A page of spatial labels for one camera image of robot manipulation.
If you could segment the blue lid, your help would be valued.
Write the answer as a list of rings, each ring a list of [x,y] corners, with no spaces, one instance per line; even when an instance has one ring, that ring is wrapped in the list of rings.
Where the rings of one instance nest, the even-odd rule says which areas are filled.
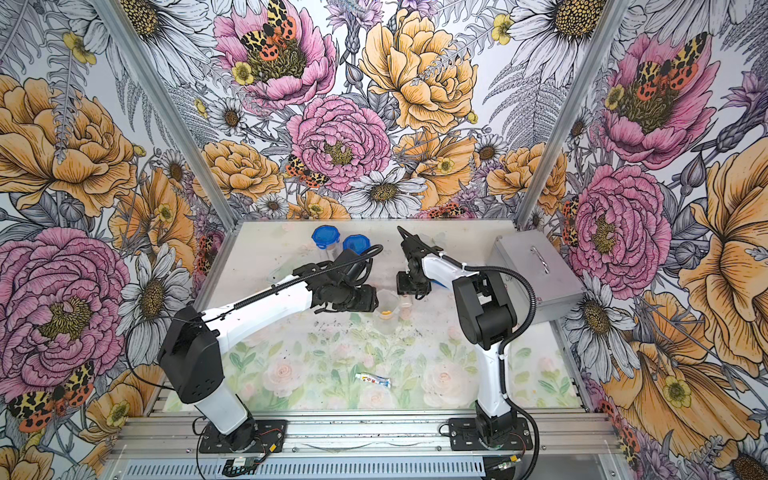
[[[350,250],[357,255],[363,255],[371,247],[371,242],[365,235],[353,234],[344,239],[342,246],[344,250]]]
[[[340,241],[340,232],[335,226],[321,225],[313,231],[311,239],[318,249],[333,249]]]

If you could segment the toothpaste tube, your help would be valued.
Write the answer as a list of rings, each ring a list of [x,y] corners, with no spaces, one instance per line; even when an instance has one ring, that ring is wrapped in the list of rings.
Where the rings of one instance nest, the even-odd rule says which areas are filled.
[[[356,373],[355,378],[361,382],[369,383],[376,386],[389,389],[391,387],[391,380],[389,378],[377,376],[370,373]]]

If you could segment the white bottle yellow cap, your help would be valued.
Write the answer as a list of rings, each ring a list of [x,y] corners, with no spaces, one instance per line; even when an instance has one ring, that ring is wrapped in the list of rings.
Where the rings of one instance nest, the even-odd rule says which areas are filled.
[[[399,317],[404,321],[410,321],[413,315],[413,299],[409,295],[399,298]]]

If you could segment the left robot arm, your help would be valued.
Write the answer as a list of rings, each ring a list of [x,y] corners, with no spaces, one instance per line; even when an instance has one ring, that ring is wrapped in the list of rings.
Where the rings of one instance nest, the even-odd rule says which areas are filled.
[[[251,415],[225,380],[222,355],[256,332],[307,310],[370,313],[378,307],[367,283],[380,244],[358,254],[345,249],[333,261],[309,263],[283,280],[236,302],[177,312],[157,362],[181,402],[206,417],[218,433],[244,428]]]

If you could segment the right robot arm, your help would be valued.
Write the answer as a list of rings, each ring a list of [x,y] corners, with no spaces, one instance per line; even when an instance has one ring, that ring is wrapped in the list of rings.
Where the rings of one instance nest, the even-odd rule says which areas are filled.
[[[407,262],[407,269],[397,274],[397,291],[417,299],[429,294],[433,284],[453,291],[459,326],[479,356],[478,436],[485,446],[500,447],[517,426],[517,413],[509,404],[501,374],[502,345],[517,324],[504,281],[497,272],[471,269],[404,228],[397,230]]]

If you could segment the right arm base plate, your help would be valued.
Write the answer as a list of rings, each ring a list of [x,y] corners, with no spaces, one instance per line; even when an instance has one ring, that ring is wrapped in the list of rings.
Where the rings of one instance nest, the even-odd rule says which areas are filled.
[[[500,429],[493,434],[483,432],[476,418],[454,417],[438,428],[438,433],[448,438],[452,451],[532,451],[532,431],[524,419],[517,421],[512,429]]]

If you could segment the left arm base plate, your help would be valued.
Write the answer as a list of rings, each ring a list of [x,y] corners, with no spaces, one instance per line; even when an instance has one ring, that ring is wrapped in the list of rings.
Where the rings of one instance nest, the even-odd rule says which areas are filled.
[[[271,454],[283,449],[285,420],[247,419],[229,434],[221,433],[212,422],[202,432],[198,447],[201,454]]]

